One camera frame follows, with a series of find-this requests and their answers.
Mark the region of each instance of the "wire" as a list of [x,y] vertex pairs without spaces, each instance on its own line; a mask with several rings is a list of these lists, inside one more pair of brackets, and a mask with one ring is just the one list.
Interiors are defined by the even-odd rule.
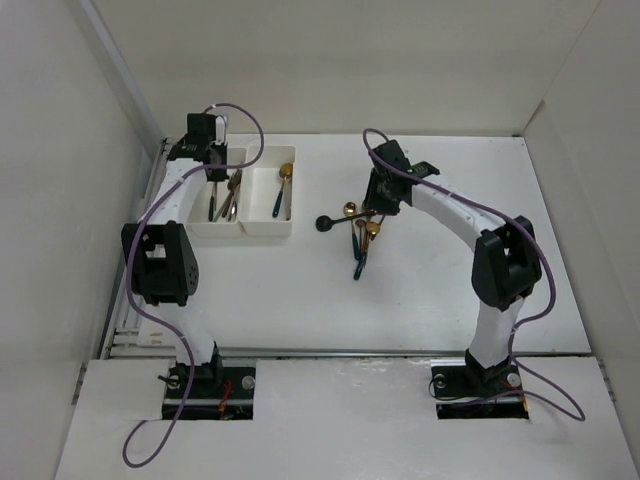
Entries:
[[510,395],[529,395],[531,397],[537,398],[538,400],[541,400],[545,403],[547,403],[548,405],[551,405],[552,407],[554,407],[555,409],[557,409],[558,411],[564,413],[565,415],[567,415],[568,417],[577,420],[579,422],[584,422],[586,420],[586,416],[584,414],[584,411],[582,410],[582,408],[580,407],[580,405],[578,404],[578,402],[576,402],[574,400],[574,398],[566,391],[564,390],[560,385],[556,384],[555,382],[553,382],[552,380],[546,378],[544,375],[541,375],[535,371],[533,371],[532,369],[530,369],[529,367],[523,365],[522,363],[520,363],[518,360],[516,360],[515,355],[513,353],[513,342],[515,340],[515,333],[516,331],[522,326],[525,325],[527,323],[533,322],[535,320],[539,320],[545,316],[547,316],[552,310],[553,307],[556,304],[556,298],[557,298],[557,290],[556,290],[556,282],[555,279],[553,277],[553,273],[551,272],[551,266],[549,264],[549,261],[547,260],[547,257],[545,256],[544,252],[542,251],[542,249],[540,248],[540,245],[538,245],[538,242],[536,242],[535,238],[533,238],[532,235],[529,234],[529,232],[522,226],[520,225],[518,222],[516,222],[513,218],[509,217],[508,215],[506,215],[505,213],[500,212],[499,210],[496,210],[495,208],[489,207],[487,205],[483,205],[481,203],[475,202],[473,200],[470,200],[468,198],[463,197],[462,195],[459,195],[455,192],[452,192],[440,185],[436,185],[434,183],[429,182],[428,180],[425,180],[423,178],[419,178],[416,177],[414,175],[410,175],[406,172],[403,172],[401,170],[398,170],[395,167],[392,167],[391,165],[386,164],[377,154],[376,152],[373,151],[373,148],[371,148],[371,145],[369,145],[369,141],[367,140],[367,135],[369,133],[375,133],[377,135],[380,135],[382,138],[384,138],[385,141],[389,141],[389,137],[384,133],[381,132],[380,130],[377,130],[375,128],[365,128],[364,131],[362,132],[362,141],[364,142],[364,145],[367,149],[367,151],[369,152],[369,155],[371,157],[371,159],[376,162],[378,165],[382,166],[383,168],[386,168],[387,170],[389,170],[391,173],[398,175],[400,177],[403,178],[408,178],[412,181],[418,182],[426,187],[429,187],[433,190],[436,190],[444,195],[448,195],[449,197],[453,198],[454,200],[457,200],[461,203],[464,203],[465,205],[468,205],[470,207],[476,208],[478,210],[483,210],[487,213],[490,213],[492,215],[495,215],[496,217],[504,220],[505,223],[508,223],[509,225],[511,225],[512,227],[514,227],[516,230],[518,230],[518,232],[520,232],[522,234],[522,236],[524,236],[524,238],[531,244],[531,246],[533,247],[533,249],[535,250],[536,254],[538,255],[538,258],[540,259],[540,263],[542,263],[542,267],[544,268],[545,274],[547,275],[547,280],[549,281],[549,303],[547,304],[547,306],[540,312],[537,313],[536,315],[532,315],[530,317],[526,317],[523,318],[522,320],[517,321],[514,325],[513,328],[511,329],[511,335],[509,337],[509,342],[508,342],[508,352],[509,352],[509,358],[511,359],[511,361],[513,362],[514,365],[518,366],[521,370],[524,370],[525,372],[529,373],[530,375],[533,375],[534,377],[538,378],[539,380],[542,380],[543,382],[545,382],[546,384],[552,386],[554,389],[556,389],[559,393],[561,393],[576,409],[576,411],[578,412],[578,414],[574,414],[573,412],[570,412],[568,410],[566,410],[564,407],[558,405],[557,403],[555,403],[552,400],[549,400],[548,398],[535,393],[535,392],[530,392],[528,390],[511,390],[508,392],[502,392],[499,393],[497,395],[494,395],[492,397],[489,398],[483,398],[483,399],[477,399],[477,400],[472,400],[470,402],[464,402],[464,403],[457,403],[456,405],[458,406],[471,406],[471,405],[479,405],[481,403],[484,402],[488,402],[491,400],[497,400],[498,398],[502,398],[502,397],[507,397]]
[[258,133],[260,135],[260,149],[258,150],[258,153],[256,154],[255,158],[253,160],[251,160],[250,162],[244,163],[244,164],[241,164],[241,165],[199,165],[197,167],[192,168],[188,172],[186,172],[182,176],[182,178],[180,180],[178,180],[171,188],[169,188],[169,190],[167,190],[149,208],[149,210],[147,210],[147,213],[144,215],[142,220],[140,220],[140,222],[138,223],[138,229],[136,230],[136,233],[135,233],[135,235],[133,237],[133,241],[131,242],[131,248],[129,250],[130,251],[130,255],[129,255],[129,258],[127,259],[127,274],[126,274],[126,282],[125,282],[125,290],[126,290],[126,293],[127,293],[127,300],[129,301],[129,304],[131,305],[131,308],[133,308],[133,310],[136,313],[138,313],[138,315],[141,315],[142,317],[144,317],[144,318],[146,318],[146,319],[148,319],[148,320],[150,320],[150,321],[152,321],[154,323],[162,325],[163,327],[169,329],[171,332],[173,332],[178,337],[180,342],[182,342],[182,345],[184,345],[184,348],[187,351],[187,356],[189,357],[189,377],[187,379],[187,385],[186,385],[186,387],[184,389],[184,394],[182,395],[182,400],[180,401],[180,404],[178,405],[178,409],[176,410],[176,413],[173,416],[173,419],[171,420],[171,423],[169,424],[169,427],[167,428],[167,431],[165,432],[164,437],[162,437],[162,440],[160,441],[160,444],[155,449],[155,451],[151,455],[149,455],[149,457],[147,459],[145,459],[145,460],[143,460],[142,462],[139,462],[139,463],[133,463],[129,459],[129,455],[127,454],[127,449],[129,447],[129,443],[131,442],[131,439],[133,438],[135,433],[140,429],[140,427],[142,427],[145,423],[147,423],[147,420],[141,421],[138,425],[135,426],[135,428],[133,430],[131,430],[131,433],[129,434],[129,436],[125,440],[124,445],[122,447],[122,459],[124,460],[124,463],[129,468],[141,468],[141,467],[144,467],[145,465],[148,465],[162,451],[162,449],[164,448],[165,444],[167,443],[167,440],[169,440],[169,436],[171,435],[171,432],[173,431],[174,427],[176,426],[176,422],[178,421],[178,419],[180,418],[180,415],[182,414],[182,410],[184,410],[184,406],[185,406],[185,404],[187,402],[187,399],[189,398],[189,393],[191,392],[191,387],[193,386],[193,379],[194,379],[195,374],[196,374],[195,359],[194,359],[194,356],[193,356],[193,350],[191,350],[191,346],[189,345],[189,342],[187,341],[185,336],[182,334],[182,332],[178,328],[173,326],[171,323],[166,322],[166,321],[156,317],[155,315],[147,313],[144,309],[139,307],[138,304],[135,301],[133,288],[132,288],[133,260],[134,260],[134,257],[135,257],[135,251],[137,250],[138,244],[140,243],[140,239],[142,238],[142,234],[144,233],[144,229],[147,226],[147,224],[149,223],[149,220],[151,219],[153,214],[156,212],[156,210],[158,210],[158,208],[160,208],[160,205],[162,205],[164,202],[166,202],[167,199],[169,197],[171,197],[171,195],[173,195],[173,193],[178,188],[180,188],[180,186],[182,185],[184,180],[189,178],[194,173],[197,173],[197,172],[200,172],[200,171],[203,171],[203,170],[205,170],[205,171],[206,170],[216,170],[216,169],[219,169],[219,170],[231,170],[231,169],[236,169],[236,168],[247,168],[247,167],[250,167],[251,165],[255,164],[260,159],[260,157],[262,156],[262,152],[264,151],[264,131],[262,130],[262,126],[260,125],[260,122],[258,122],[256,117],[254,117],[249,111],[245,110],[244,108],[242,108],[239,105],[236,105],[234,103],[217,103],[217,104],[213,104],[213,105],[207,107],[203,113],[208,113],[210,110],[213,110],[214,108],[220,108],[220,107],[229,107],[229,108],[233,108],[235,110],[239,110],[240,112],[244,113],[247,117],[249,117],[251,119],[251,121],[255,124],[256,128],[258,129]]

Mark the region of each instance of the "screw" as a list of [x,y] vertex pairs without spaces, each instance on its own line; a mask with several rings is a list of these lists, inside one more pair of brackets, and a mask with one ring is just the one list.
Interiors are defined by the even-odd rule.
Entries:
[[447,379],[441,373],[438,373],[435,377],[433,377],[433,385],[436,388],[444,388],[447,386]]
[[519,387],[520,385],[522,385],[520,375],[518,375],[517,373],[510,373],[509,375],[507,375],[507,382],[509,382],[509,385],[511,385],[512,387]]
[[180,378],[177,375],[171,375],[169,380],[170,382],[167,382],[167,388],[169,390],[176,390],[180,386]]
[[256,386],[256,379],[253,378],[251,375],[247,375],[242,379],[242,388],[244,388],[245,390],[253,390],[255,386]]

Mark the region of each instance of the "teal handle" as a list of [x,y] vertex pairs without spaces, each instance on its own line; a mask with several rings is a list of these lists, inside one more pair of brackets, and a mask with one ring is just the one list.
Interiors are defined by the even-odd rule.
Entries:
[[358,242],[358,237],[355,233],[351,234],[351,243],[353,244],[353,258],[356,261],[360,261],[360,242]]
[[278,198],[276,198],[276,204],[273,206],[273,218],[278,218],[278,214],[280,213],[280,204],[282,203],[282,190],[278,193]]
[[213,197],[211,197],[209,199],[209,221],[213,222],[213,214],[215,213],[213,210],[213,206],[215,205],[216,201]]
[[367,264],[367,252],[364,252],[360,257],[360,261],[358,262],[358,266],[356,267],[356,271],[353,272],[353,279],[360,280],[360,275],[362,275],[362,271],[364,270],[365,265]]

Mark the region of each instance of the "white container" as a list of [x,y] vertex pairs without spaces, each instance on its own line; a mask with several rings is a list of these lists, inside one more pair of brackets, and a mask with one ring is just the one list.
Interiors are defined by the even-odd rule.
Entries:
[[[252,160],[259,147],[247,149],[246,161]],[[264,147],[258,162],[246,169],[242,176],[242,191],[238,205],[238,218],[248,235],[288,237],[293,225],[293,192],[296,149],[287,146]],[[273,207],[282,185],[279,172],[283,163],[294,164],[293,175],[287,181],[280,214],[273,218]]]
[[[227,151],[227,163],[229,165],[240,165],[244,163],[247,154],[246,148],[229,148]],[[229,176],[233,175],[235,170],[229,171]],[[240,182],[240,191],[238,192],[237,202],[238,210],[232,221],[228,222],[226,218],[220,217],[217,222],[209,221],[209,199],[211,198],[211,189],[213,182],[207,182],[204,188],[198,194],[193,204],[187,227],[200,238],[232,238],[242,235],[242,225],[240,224],[240,197],[245,188],[246,171],[242,174]],[[226,198],[229,190],[227,182],[218,182],[218,201],[217,208],[222,207],[222,203]]]

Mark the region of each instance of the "white table surface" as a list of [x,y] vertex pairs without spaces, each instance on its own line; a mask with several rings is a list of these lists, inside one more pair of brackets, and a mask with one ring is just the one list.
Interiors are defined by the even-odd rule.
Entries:
[[[516,350],[589,352],[524,140],[397,139],[412,162],[436,165],[468,197],[533,222],[556,277],[558,303],[549,317],[518,333]],[[230,144],[256,141],[255,135],[235,135]],[[191,235],[200,284],[179,315],[208,331],[222,347],[467,348],[478,314],[470,281],[472,253],[449,230],[404,205],[400,215],[385,220],[362,279],[355,282],[348,224],[327,233],[315,229],[319,215],[340,217],[345,202],[360,204],[364,198],[372,165],[360,135],[269,135],[268,144],[297,149],[291,237],[202,240]],[[543,278],[521,315],[537,313],[547,300]],[[157,345],[160,337],[149,335],[158,329],[144,327],[139,344]]]
[[[587,421],[533,399],[529,421],[437,420],[424,359],[260,361],[253,420],[181,421],[140,470],[124,465],[122,444],[138,420],[159,417],[161,382],[149,379],[168,362],[93,361],[56,478],[637,480],[596,360],[523,361],[566,388]],[[133,461],[156,448],[167,424],[137,432]]]

